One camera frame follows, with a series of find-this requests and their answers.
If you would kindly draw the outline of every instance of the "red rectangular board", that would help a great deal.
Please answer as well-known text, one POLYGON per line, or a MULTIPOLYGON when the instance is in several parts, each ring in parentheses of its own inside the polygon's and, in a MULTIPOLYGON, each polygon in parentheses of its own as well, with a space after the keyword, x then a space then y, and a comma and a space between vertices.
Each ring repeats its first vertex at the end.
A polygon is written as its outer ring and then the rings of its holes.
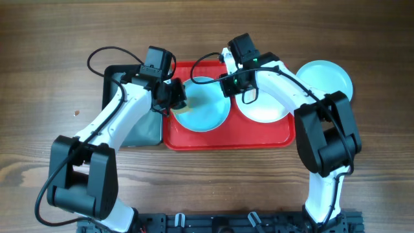
MULTIPOLYGON (((182 82, 190 79, 190 69, 194 61, 177 63, 173 78, 182 82)), ((202 61, 194 70, 194 76, 217 78, 226 73, 226 66, 219 61, 202 61)), ((258 123, 245 117, 240 112, 234 97, 227 119, 216 129, 209 132, 192 132, 181 126, 174 115, 164 117, 162 138, 165 145, 176 151, 190 150, 229 150, 248 148, 279 148, 288 146, 295 137, 294 117, 273 123, 258 123)))

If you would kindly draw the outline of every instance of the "light blue circle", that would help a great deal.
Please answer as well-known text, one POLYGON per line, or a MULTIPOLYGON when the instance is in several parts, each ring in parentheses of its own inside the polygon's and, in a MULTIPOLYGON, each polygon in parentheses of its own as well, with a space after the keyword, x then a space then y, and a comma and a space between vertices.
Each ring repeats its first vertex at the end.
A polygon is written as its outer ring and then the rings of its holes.
MULTIPOLYGON (((213 80, 208 77, 195 77, 198 82, 213 80)), ((194 132, 207 132, 219 127, 230 112, 230 98, 225 98, 220 83, 195 84, 184 82, 186 104, 189 111, 174 113, 177 121, 186 129, 194 132)))
POLYGON ((296 76, 307 84, 326 93, 341 91, 352 99, 354 88, 349 75, 339 65, 330 61, 311 61, 302 66, 296 76))

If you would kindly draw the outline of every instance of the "table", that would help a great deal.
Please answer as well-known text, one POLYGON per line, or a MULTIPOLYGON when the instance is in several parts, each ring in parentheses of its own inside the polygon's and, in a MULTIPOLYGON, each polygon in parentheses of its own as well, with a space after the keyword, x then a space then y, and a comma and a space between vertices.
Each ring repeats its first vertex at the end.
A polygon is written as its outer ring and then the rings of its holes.
MULTIPOLYGON (((33 206, 52 141, 100 112, 102 79, 86 68, 94 49, 116 45, 144 59, 154 45, 196 60, 245 32, 293 72, 329 60, 349 73, 363 149, 341 206, 362 211, 367 232, 414 231, 412 1, 56 2, 0 5, 0 232, 74 232, 74 225, 40 225, 33 206)), ((99 71, 128 63, 134 60, 118 51, 93 60, 99 71)), ((308 192, 295 143, 186 153, 126 148, 117 166, 119 196, 141 213, 300 210, 308 192)), ((74 217, 45 199, 41 213, 51 221, 74 217)))

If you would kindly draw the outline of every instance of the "blue object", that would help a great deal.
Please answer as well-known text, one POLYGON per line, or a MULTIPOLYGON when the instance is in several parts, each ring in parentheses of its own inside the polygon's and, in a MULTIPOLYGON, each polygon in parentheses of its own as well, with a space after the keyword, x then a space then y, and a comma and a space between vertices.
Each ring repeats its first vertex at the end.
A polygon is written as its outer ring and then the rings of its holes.
POLYGON ((307 84, 326 93, 341 91, 349 101, 353 95, 353 85, 349 75, 339 65, 330 61, 312 61, 305 64, 296 76, 307 84))
MULTIPOLYGON (((198 82, 213 80, 208 77, 195 77, 198 82)), ((185 113, 174 113, 177 121, 186 129, 194 132, 207 132, 219 127, 230 112, 230 98, 225 98, 220 83, 195 84, 184 82, 187 106, 185 113)))

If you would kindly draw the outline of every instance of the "brown background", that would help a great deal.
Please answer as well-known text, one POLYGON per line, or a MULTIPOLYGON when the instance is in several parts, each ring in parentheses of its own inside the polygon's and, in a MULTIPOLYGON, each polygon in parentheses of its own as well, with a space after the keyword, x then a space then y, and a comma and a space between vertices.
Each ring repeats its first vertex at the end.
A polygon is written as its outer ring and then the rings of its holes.
MULTIPOLYGON (((40 225, 33 206, 52 141, 100 112, 102 79, 85 65, 92 50, 117 45, 144 59, 156 45, 195 60, 244 32, 293 72, 330 60, 349 73, 363 150, 341 206, 362 211, 367 232, 414 232, 412 1, 6 2, 18 4, 0 5, 0 232, 74 232, 40 225)), ((93 65, 133 62, 107 51, 93 65)), ((307 198, 309 174, 294 143, 190 153, 128 148, 117 163, 119 196, 142 213, 300 210, 307 198)), ((53 221, 73 217, 45 201, 41 212, 53 221)))

